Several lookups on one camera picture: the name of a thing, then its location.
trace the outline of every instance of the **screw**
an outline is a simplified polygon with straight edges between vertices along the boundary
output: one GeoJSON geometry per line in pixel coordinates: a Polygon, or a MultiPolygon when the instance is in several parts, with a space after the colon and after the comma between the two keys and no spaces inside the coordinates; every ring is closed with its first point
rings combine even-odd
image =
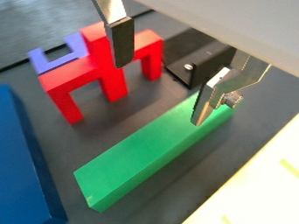
{"type": "Polygon", "coordinates": [[[189,71],[191,71],[191,70],[193,70],[193,65],[186,64],[186,65],[185,65],[185,68],[186,68],[189,71]]]}

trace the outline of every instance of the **dark gray table surface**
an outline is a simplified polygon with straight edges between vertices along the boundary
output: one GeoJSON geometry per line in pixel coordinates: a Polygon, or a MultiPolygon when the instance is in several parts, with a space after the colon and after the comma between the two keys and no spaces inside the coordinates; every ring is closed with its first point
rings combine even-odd
{"type": "MultiPolygon", "coordinates": [[[[150,9],[125,0],[133,17],[150,9]]],[[[65,44],[63,38],[101,21],[91,0],[0,1],[0,69],[27,58],[42,47],[50,50],[65,44]]]]}
{"type": "MultiPolygon", "coordinates": [[[[137,20],[137,30],[146,28],[169,38],[187,27],[151,13],[137,20]]],[[[139,63],[126,67],[126,78],[130,96],[115,103],[97,82],[74,92],[86,118],[70,126],[30,63],[0,74],[0,83],[11,85],[27,108],[70,224],[182,223],[299,111],[299,79],[272,68],[261,83],[244,90],[246,99],[229,122],[98,213],[73,173],[193,94],[167,73],[149,81],[139,63]]]]}

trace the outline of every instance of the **purple block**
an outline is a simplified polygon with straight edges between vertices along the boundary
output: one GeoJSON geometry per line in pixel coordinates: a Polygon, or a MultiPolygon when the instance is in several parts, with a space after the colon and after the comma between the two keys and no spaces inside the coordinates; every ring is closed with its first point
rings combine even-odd
{"type": "Polygon", "coordinates": [[[27,53],[33,62],[35,72],[38,74],[45,74],[50,72],[54,68],[61,67],[71,61],[85,58],[90,55],[85,39],[79,32],[65,38],[65,41],[70,49],[73,50],[73,53],[65,55],[55,61],[49,61],[42,48],[37,48],[35,50],[27,53]]]}

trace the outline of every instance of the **white surface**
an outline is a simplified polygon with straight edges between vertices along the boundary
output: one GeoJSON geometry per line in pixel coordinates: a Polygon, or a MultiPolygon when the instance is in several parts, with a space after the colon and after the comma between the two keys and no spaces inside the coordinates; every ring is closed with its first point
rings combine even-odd
{"type": "Polygon", "coordinates": [[[298,0],[137,1],[299,77],[298,0]]]}
{"type": "Polygon", "coordinates": [[[183,224],[299,223],[299,115],[183,224]]]}

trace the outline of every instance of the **blue box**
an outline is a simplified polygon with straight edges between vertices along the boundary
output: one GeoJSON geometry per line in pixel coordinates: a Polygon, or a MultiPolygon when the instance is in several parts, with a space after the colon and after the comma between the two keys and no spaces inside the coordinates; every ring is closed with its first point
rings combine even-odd
{"type": "Polygon", "coordinates": [[[25,106],[7,85],[0,86],[0,223],[67,223],[25,106]]]}

